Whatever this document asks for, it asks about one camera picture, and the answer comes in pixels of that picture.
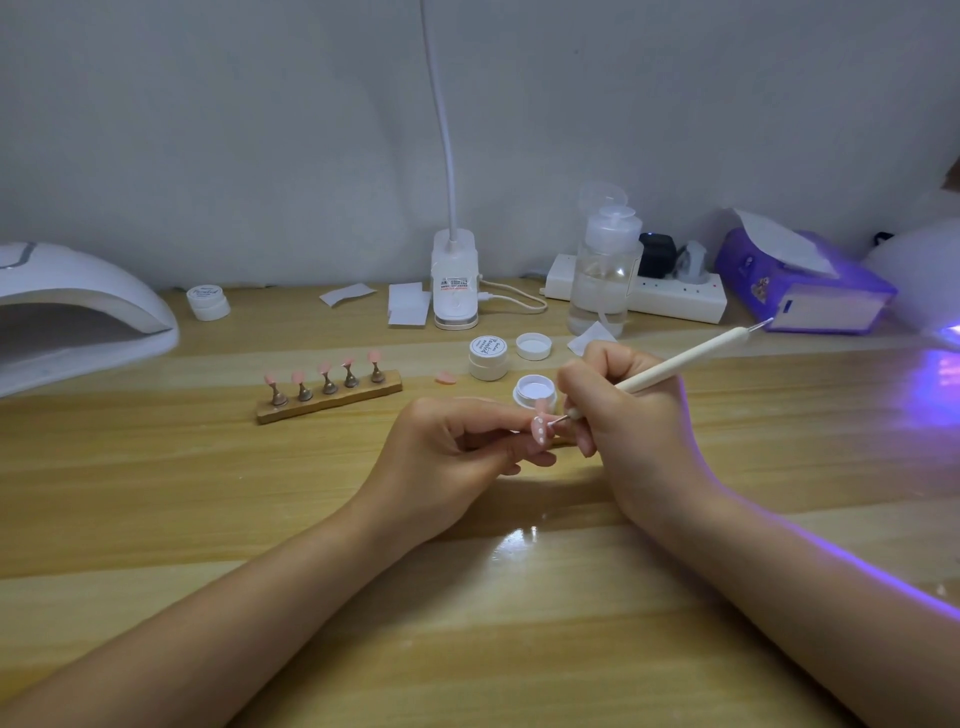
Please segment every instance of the power strip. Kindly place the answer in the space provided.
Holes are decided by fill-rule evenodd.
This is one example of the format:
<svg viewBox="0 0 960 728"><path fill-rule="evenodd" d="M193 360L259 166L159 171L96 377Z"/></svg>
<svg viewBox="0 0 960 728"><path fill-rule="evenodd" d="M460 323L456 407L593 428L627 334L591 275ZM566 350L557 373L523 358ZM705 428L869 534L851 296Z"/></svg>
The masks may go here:
<svg viewBox="0 0 960 728"><path fill-rule="evenodd" d="M576 255L557 255L540 292L550 299L569 301L576 266ZM656 316L719 324L727 309L727 294L715 273L709 274L705 283L636 276L627 295L627 307L631 311Z"/></svg>

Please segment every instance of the wood grain tabletop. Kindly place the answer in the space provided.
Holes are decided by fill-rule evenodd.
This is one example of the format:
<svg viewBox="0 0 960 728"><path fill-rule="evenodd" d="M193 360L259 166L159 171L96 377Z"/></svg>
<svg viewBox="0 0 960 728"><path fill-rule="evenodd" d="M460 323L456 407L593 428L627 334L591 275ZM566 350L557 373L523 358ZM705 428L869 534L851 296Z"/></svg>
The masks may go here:
<svg viewBox="0 0 960 728"><path fill-rule="evenodd" d="M334 308L321 288L228 291L232 313L208 323L171 292L170 354L0 400L0 699L331 513L413 398L508 401L520 375L573 356L562 302L484 303L469 331L388 328L375 288ZM723 323L748 320L732 302ZM669 355L718 330L631 314L623 340ZM516 358L525 331L553 337L550 357ZM484 333L511 344L497 382L467 374ZM265 371L289 381L370 348L403 392L255 424ZM760 333L684 379L730 487L960 605L960 354L893 322ZM373 582L235 723L857 724L625 521L598 459L559 456L498 480Z"/></svg>

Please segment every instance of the purple tissue pack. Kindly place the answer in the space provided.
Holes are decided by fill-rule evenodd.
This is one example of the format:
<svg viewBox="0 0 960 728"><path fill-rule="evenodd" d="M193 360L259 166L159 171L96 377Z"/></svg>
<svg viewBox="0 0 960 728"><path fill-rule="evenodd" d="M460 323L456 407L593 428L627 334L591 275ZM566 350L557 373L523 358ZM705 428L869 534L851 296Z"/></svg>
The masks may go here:
<svg viewBox="0 0 960 728"><path fill-rule="evenodd" d="M897 289L848 260L815 232L797 231L817 246L838 278L789 268L764 253L743 228L724 238L714 270L769 331L869 333Z"/></svg>

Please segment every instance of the wooden base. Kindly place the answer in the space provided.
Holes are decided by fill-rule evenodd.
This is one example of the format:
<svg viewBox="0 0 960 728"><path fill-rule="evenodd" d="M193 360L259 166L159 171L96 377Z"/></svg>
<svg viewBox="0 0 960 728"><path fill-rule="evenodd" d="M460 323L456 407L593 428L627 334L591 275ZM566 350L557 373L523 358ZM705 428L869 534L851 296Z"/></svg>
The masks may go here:
<svg viewBox="0 0 960 728"><path fill-rule="evenodd" d="M385 371L383 376L385 378L379 384L371 382L370 376L362 376L360 383L350 389L345 387L343 382L337 382L340 388L332 395L325 395L321 391L323 385L320 384L313 390L312 400L300 401L296 397L291 397L290 401L282 407L274 407L268 401L258 402L256 420L261 425L267 425L277 420L286 420L288 417L319 412L330 407L342 407L344 404L356 401L372 400L374 397L383 397L403 390L403 381L400 379L400 372L396 369Z"/></svg>

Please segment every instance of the hand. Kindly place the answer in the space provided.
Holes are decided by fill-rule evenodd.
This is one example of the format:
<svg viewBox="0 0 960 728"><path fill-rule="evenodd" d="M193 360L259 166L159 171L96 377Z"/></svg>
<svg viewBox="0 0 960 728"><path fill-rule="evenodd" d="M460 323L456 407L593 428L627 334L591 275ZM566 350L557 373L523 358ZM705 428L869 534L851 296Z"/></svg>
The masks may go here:
<svg viewBox="0 0 960 728"><path fill-rule="evenodd" d="M498 475L519 473L521 460L557 462L530 434L536 414L492 400L415 400L397 416L350 506L374 519L399 557L458 521Z"/></svg>
<svg viewBox="0 0 960 728"><path fill-rule="evenodd" d="M567 395L564 407L576 406L585 416L573 422L577 447L586 457L600 452L617 503L637 525L655 517L658 507L712 482L677 377L637 395L613 386L660 362L620 344L593 341L583 359L564 364L557 377Z"/></svg>

